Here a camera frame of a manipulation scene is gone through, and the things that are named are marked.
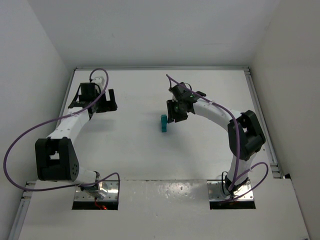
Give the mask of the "teal arch block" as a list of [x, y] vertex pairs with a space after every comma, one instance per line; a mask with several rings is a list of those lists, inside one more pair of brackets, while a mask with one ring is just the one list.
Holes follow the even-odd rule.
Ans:
[[161, 127], [161, 132], [162, 133], [166, 133], [167, 132], [167, 126], [166, 125]]

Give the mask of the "teal pentagon roof block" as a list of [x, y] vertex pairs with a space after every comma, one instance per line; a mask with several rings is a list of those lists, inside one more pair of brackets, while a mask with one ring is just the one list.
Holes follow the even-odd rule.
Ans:
[[162, 114], [161, 117], [160, 117], [160, 119], [161, 119], [162, 121], [167, 121], [167, 120], [168, 120], [166, 114]]

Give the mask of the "teal small rectangular block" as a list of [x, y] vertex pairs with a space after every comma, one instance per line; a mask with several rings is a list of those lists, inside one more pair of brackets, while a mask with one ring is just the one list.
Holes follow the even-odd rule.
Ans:
[[168, 124], [168, 120], [167, 120], [166, 117], [162, 117], [161, 118], [161, 124], [164, 125], [164, 126], [166, 126]]

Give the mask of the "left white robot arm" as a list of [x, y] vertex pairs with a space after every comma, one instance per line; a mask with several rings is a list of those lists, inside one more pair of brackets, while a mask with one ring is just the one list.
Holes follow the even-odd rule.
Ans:
[[102, 92], [105, 79], [100, 76], [81, 83], [68, 106], [68, 117], [47, 137], [35, 143], [37, 175], [41, 181], [70, 182], [83, 192], [102, 199], [108, 193], [104, 183], [98, 183], [97, 171], [80, 166], [73, 143], [94, 114], [117, 110], [115, 94], [109, 89], [110, 99]]

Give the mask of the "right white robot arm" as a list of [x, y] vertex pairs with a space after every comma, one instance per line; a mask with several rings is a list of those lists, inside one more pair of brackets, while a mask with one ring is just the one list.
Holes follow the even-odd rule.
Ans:
[[190, 84], [180, 82], [169, 87], [172, 99], [167, 100], [167, 116], [162, 117], [161, 127], [188, 119], [188, 114], [204, 117], [226, 130], [228, 144], [233, 154], [230, 169], [223, 177], [223, 191], [233, 194], [248, 180], [249, 171], [256, 154], [266, 142], [256, 114], [226, 108], [201, 91], [193, 91]]

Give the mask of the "aluminium frame rail back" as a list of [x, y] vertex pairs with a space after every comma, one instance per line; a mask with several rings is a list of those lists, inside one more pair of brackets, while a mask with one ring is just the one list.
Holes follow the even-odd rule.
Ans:
[[103, 68], [107, 71], [124, 70], [226, 70], [226, 71], [249, 71], [248, 66], [80, 66], [78, 71], [89, 71]]

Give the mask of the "aluminium frame rail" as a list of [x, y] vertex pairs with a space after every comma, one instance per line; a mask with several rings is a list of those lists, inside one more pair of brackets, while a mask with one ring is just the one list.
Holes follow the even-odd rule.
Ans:
[[103, 68], [107, 71], [124, 70], [226, 70], [226, 71], [249, 71], [248, 66], [80, 66], [78, 71], [89, 71]]
[[260, 122], [261, 129], [264, 133], [266, 142], [264, 144], [264, 152], [266, 152], [267, 159], [270, 164], [270, 171], [272, 172], [272, 176], [274, 179], [284, 179], [282, 170], [279, 166], [278, 159], [271, 141], [271, 137], [268, 131], [268, 127], [263, 115], [263, 111], [260, 105], [260, 101], [256, 92], [255, 85], [253, 83], [252, 74], [250, 68], [247, 68], [247, 70], [244, 72], [245, 78], [248, 84], [248, 88], [250, 91], [251, 99], [253, 101], [254, 109], [257, 115], [257, 118]]
[[[74, 74], [75, 74], [76, 70], [77, 70], [76, 68], [72, 70], [71, 77], [69, 78], [67, 89], [66, 89], [66, 93], [64, 95], [64, 99], [63, 99], [63, 102], [62, 102], [62, 107], [61, 107], [59, 116], [63, 115], [63, 111], [64, 111], [64, 108], [65, 108], [66, 103], [67, 103], [67, 98], [68, 98], [68, 95], [69, 95], [69, 92], [70, 92], [70, 87], [71, 87], [72, 80], [73, 80], [73, 77], [74, 77]], [[22, 196], [21, 196], [21, 199], [20, 199], [19, 207], [18, 207], [18, 210], [16, 212], [16, 215], [15, 215], [15, 218], [14, 218], [14, 222], [12, 224], [9, 236], [7, 238], [8, 240], [18, 240], [19, 239], [21, 231], [22, 231], [22, 228], [23, 228], [23, 224], [24, 224], [27, 212], [28, 212], [28, 208], [29, 208], [29, 205], [30, 205], [30, 202], [31, 202], [32, 194], [33, 194], [33, 191], [24, 190], [22, 192]]]

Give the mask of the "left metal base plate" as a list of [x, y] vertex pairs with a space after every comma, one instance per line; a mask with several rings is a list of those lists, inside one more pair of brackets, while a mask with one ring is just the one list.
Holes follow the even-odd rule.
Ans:
[[106, 180], [92, 186], [75, 188], [74, 201], [93, 202], [116, 202], [118, 200], [119, 182]]

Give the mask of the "metal base plate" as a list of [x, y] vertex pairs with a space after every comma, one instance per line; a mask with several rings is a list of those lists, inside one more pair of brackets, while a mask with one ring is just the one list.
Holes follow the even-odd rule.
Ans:
[[222, 181], [221, 180], [208, 180], [207, 181], [208, 188], [208, 198], [210, 202], [222, 202], [230, 199], [236, 199], [236, 201], [240, 202], [252, 202], [254, 201], [254, 193], [252, 191], [251, 181], [248, 180], [244, 185], [242, 185], [239, 189], [233, 192], [233, 194], [229, 193], [226, 189], [222, 190]]
[[118, 200], [119, 182], [106, 180], [92, 186], [75, 188], [74, 201], [93, 202], [116, 202]]

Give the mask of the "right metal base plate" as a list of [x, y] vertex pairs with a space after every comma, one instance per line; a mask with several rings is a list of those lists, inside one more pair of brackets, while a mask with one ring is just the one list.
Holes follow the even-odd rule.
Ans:
[[229, 193], [226, 189], [222, 190], [222, 181], [221, 180], [208, 180], [207, 181], [208, 188], [208, 198], [210, 202], [222, 202], [230, 199], [236, 199], [236, 201], [240, 202], [252, 202], [254, 201], [254, 193], [252, 191], [251, 181], [248, 180], [244, 185], [242, 185], [239, 189], [233, 192], [233, 194]]

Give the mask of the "aluminium frame rail left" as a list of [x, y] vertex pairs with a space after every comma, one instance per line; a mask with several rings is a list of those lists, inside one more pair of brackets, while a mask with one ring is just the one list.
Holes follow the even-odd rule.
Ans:
[[[66, 89], [66, 93], [64, 95], [64, 99], [63, 99], [63, 102], [62, 102], [62, 107], [61, 107], [59, 116], [63, 115], [63, 111], [64, 111], [64, 108], [65, 108], [66, 103], [67, 103], [67, 98], [68, 98], [68, 95], [69, 95], [69, 92], [70, 92], [70, 87], [71, 87], [72, 80], [73, 80], [73, 77], [74, 77], [74, 74], [75, 74], [76, 70], [77, 70], [76, 68], [72, 70], [71, 77], [69, 78], [67, 89]], [[23, 224], [24, 224], [27, 212], [28, 212], [28, 208], [29, 208], [29, 205], [30, 205], [30, 202], [31, 202], [32, 194], [33, 194], [33, 191], [24, 190], [22, 192], [22, 196], [21, 196], [21, 199], [20, 199], [19, 207], [18, 207], [18, 210], [16, 212], [16, 215], [15, 215], [15, 218], [14, 218], [14, 222], [12, 224], [9, 236], [7, 238], [8, 240], [18, 240], [19, 239], [21, 231], [22, 231], [22, 228], [23, 228]]]

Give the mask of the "aluminium frame rail right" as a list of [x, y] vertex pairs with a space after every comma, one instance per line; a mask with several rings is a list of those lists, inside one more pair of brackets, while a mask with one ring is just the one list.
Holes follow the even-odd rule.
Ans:
[[256, 92], [255, 85], [253, 83], [252, 74], [250, 68], [247, 68], [247, 70], [244, 72], [245, 78], [248, 84], [248, 88], [250, 91], [251, 99], [253, 101], [254, 109], [257, 115], [257, 118], [260, 122], [261, 129], [264, 133], [266, 142], [264, 144], [264, 152], [266, 152], [267, 159], [270, 164], [270, 171], [272, 172], [272, 176], [274, 179], [284, 179], [282, 170], [279, 166], [278, 159], [271, 141], [271, 137], [268, 131], [268, 127], [263, 115], [263, 111], [260, 105], [260, 101]]

